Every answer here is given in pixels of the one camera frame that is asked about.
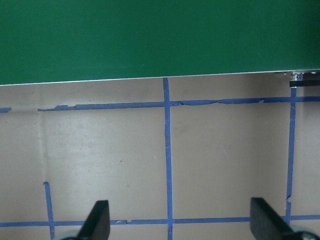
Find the black plastic piece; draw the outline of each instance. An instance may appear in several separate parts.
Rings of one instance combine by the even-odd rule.
[[[256,240],[320,240],[310,232],[294,232],[261,197],[251,198],[250,229]]]
[[[76,237],[63,240],[108,240],[110,214],[107,200],[97,201]]]

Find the metal bracket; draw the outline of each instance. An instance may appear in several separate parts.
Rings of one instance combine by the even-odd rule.
[[[293,72],[290,88],[320,86],[320,71]]]

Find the beige floor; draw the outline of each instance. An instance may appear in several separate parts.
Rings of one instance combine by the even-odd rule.
[[[289,97],[280,73],[169,78],[170,100]],[[298,96],[320,96],[299,88]],[[163,107],[40,112],[60,105],[163,102],[163,80],[0,87],[0,224],[83,221],[108,199],[112,220],[167,218]],[[320,102],[296,104],[291,214],[320,214]],[[290,103],[170,109],[174,219],[249,216],[250,197],[286,214]],[[319,232],[320,220],[294,225]],[[55,233],[79,229],[56,226]],[[112,225],[110,240],[166,240],[166,224]],[[48,226],[0,227],[0,239],[49,240]],[[174,240],[254,239],[248,222],[173,225]]]

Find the black clamp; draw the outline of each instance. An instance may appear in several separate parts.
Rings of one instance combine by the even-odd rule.
[[[250,229],[256,240],[320,240],[311,232],[293,231],[261,197],[251,198]]]
[[[78,235],[63,240],[108,240],[109,234],[109,203],[108,200],[102,200],[95,203]]]

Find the green panel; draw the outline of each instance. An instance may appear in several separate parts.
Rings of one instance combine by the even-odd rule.
[[[6,0],[0,84],[320,69],[319,0]]]

